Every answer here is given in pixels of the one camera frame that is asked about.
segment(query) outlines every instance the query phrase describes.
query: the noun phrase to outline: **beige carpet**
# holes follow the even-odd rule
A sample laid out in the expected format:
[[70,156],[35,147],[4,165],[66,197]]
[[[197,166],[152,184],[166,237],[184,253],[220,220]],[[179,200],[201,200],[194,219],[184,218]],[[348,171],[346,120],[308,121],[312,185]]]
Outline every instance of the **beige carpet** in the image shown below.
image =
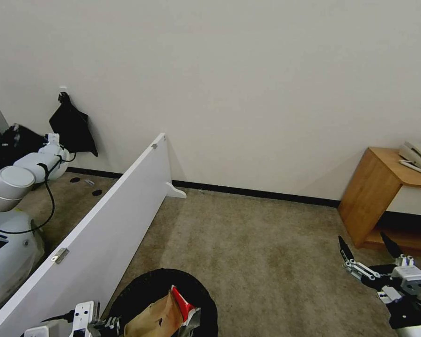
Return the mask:
[[[80,181],[71,183],[70,180],[75,177],[80,178]],[[95,185],[87,184],[86,179],[93,181]],[[117,179],[70,172],[49,181],[56,210],[50,222],[42,228],[46,254],[51,253],[62,242],[116,181]],[[102,190],[102,194],[93,196],[92,192],[95,190]],[[44,222],[51,212],[51,201],[45,186],[41,185],[31,191],[17,207],[32,216],[36,225]]]
[[185,191],[165,199],[113,298],[144,272],[177,268],[209,290],[220,336],[394,336],[375,292],[342,267],[337,235],[351,242],[336,209]]

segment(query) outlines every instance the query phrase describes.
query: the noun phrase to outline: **wall outlet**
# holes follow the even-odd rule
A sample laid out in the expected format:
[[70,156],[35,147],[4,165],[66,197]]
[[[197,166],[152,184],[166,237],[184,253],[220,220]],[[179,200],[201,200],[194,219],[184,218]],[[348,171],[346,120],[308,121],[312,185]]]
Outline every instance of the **wall outlet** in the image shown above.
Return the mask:
[[66,86],[59,86],[59,92],[66,92],[67,94],[69,94],[69,90],[67,89]]

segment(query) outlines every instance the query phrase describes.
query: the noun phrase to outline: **black baseboard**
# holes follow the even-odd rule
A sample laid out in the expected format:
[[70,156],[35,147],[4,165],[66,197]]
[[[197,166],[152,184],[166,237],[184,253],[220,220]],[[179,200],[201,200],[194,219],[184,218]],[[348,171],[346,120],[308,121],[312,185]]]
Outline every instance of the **black baseboard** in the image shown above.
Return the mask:
[[[114,178],[114,179],[118,179],[123,175],[122,173],[116,173],[116,172],[107,172],[107,171],[92,170],[92,169],[87,169],[87,168],[74,168],[74,167],[68,167],[67,172],[85,174],[89,176],[101,176],[105,178]],[[335,208],[337,208],[338,205],[340,204],[339,200],[305,197],[305,196],[298,196],[294,194],[283,194],[283,193],[276,193],[276,192],[265,192],[265,191],[260,191],[260,190],[248,190],[248,189],[237,188],[237,187],[210,185],[210,184],[204,184],[204,183],[191,183],[191,182],[185,182],[181,180],[172,180],[172,184],[175,187],[192,188],[196,190],[210,190],[210,191],[215,191],[215,192],[239,194],[239,195],[245,195],[245,196],[250,196],[250,197],[265,198],[265,199],[294,201],[294,202],[299,202],[302,204],[329,206],[329,207],[335,207]],[[386,211],[382,215],[380,220],[378,221],[377,225],[380,228],[384,228],[384,229],[386,229],[389,226],[407,227],[407,226],[417,225],[417,227],[421,227],[421,215]]]
[[321,205],[321,206],[329,206],[329,207],[338,207],[338,205],[340,204],[339,200],[305,197],[305,196],[298,196],[294,194],[283,194],[283,193],[276,193],[276,192],[265,192],[265,191],[260,191],[260,190],[248,190],[248,189],[237,188],[237,187],[209,185],[209,184],[204,184],[204,183],[190,183],[190,182],[184,182],[180,180],[172,180],[172,184],[175,187],[192,188],[192,189],[197,189],[197,190],[211,190],[215,192],[239,194],[239,195],[257,197],[257,198],[294,201],[294,202],[299,202],[302,204]]
[[102,176],[105,178],[114,178],[114,179],[118,179],[123,175],[122,173],[98,171],[98,170],[92,170],[88,168],[73,168],[70,166],[67,168],[67,172],[86,174],[89,176]]

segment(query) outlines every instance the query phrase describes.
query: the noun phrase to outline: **black trash bin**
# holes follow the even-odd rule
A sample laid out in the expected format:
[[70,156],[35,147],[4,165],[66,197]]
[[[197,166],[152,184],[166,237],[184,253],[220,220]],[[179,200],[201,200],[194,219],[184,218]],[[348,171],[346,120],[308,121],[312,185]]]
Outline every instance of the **black trash bin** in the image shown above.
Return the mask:
[[123,328],[151,303],[166,296],[172,285],[187,302],[201,308],[201,325],[193,330],[193,336],[218,336],[217,306],[209,292],[195,277],[177,269],[156,269],[132,280],[112,304],[109,316],[121,317]]

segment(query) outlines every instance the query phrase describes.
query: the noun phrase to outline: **wooden side table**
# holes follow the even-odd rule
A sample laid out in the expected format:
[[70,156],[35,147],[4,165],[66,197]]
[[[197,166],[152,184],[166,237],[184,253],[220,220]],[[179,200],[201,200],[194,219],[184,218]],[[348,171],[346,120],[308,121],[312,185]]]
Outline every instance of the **wooden side table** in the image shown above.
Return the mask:
[[[341,219],[354,245],[367,248],[383,247],[379,229],[375,228],[382,214],[400,188],[421,188],[421,173],[399,164],[397,149],[369,147],[346,189],[338,207]],[[402,248],[421,252],[421,233],[386,230]]]

